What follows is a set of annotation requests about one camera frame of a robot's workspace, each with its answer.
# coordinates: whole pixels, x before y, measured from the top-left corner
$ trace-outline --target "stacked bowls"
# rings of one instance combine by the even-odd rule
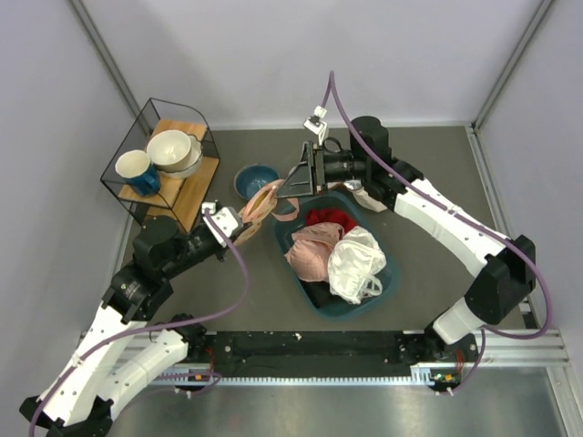
[[[146,153],[162,175],[183,179],[192,176],[202,163],[202,147],[193,135],[166,130],[153,137]]]

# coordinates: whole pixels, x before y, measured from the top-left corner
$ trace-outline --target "pink cloth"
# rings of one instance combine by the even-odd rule
[[[318,223],[291,234],[293,246],[285,254],[295,274],[306,282],[328,281],[328,258],[344,236],[337,223]]]
[[[243,244],[245,241],[254,236],[261,227],[261,223],[271,213],[279,221],[290,221],[298,217],[300,204],[297,198],[288,198],[288,202],[295,208],[290,214],[275,214],[273,209],[277,206],[275,193],[283,183],[283,179],[274,180],[260,189],[255,196],[251,198],[245,208],[239,211],[239,216],[243,223],[250,223],[251,226],[245,229],[235,240],[235,246]]]

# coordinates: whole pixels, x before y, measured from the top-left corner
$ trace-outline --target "plastic basket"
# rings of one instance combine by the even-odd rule
[[[375,275],[383,284],[383,292],[379,296],[366,298],[360,305],[353,305],[343,300],[342,298],[338,298],[334,299],[333,302],[318,308],[310,298],[311,293],[309,293],[309,291],[306,289],[309,287],[315,287],[316,285],[309,282],[300,281],[293,272],[292,267],[287,262],[287,259],[283,257],[283,254],[287,253],[288,250],[290,250],[290,248],[293,246],[293,232],[300,230],[305,226],[305,217],[308,214],[308,211],[310,211],[310,209],[322,208],[337,208],[346,212],[354,219],[354,221],[356,221],[358,226],[367,229],[378,241],[379,247],[386,256],[386,266],[377,275]],[[289,212],[292,212],[292,206],[290,205],[283,208],[279,213],[286,214]],[[298,290],[302,293],[306,300],[310,302],[311,307],[318,314],[325,318],[334,320],[352,319],[378,306],[382,301],[392,296],[397,288],[399,275],[394,259],[391,257],[388,250],[384,246],[383,241],[378,238],[378,236],[374,233],[373,228],[363,218],[357,207],[343,194],[330,191],[318,197],[301,199],[300,214],[298,215],[298,218],[292,221],[274,220],[272,230],[274,237],[278,242],[278,246],[281,249],[281,259],[288,266],[290,274],[297,284]]]

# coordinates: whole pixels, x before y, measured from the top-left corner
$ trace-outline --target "blue bowl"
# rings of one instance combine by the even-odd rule
[[[280,178],[277,171],[262,164],[252,164],[243,167],[235,175],[235,191],[242,198],[249,200],[265,185]]]

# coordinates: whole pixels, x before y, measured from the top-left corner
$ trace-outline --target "white mug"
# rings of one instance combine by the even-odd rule
[[[140,196],[152,196],[160,190],[158,173],[143,150],[130,150],[119,157],[116,172]]]

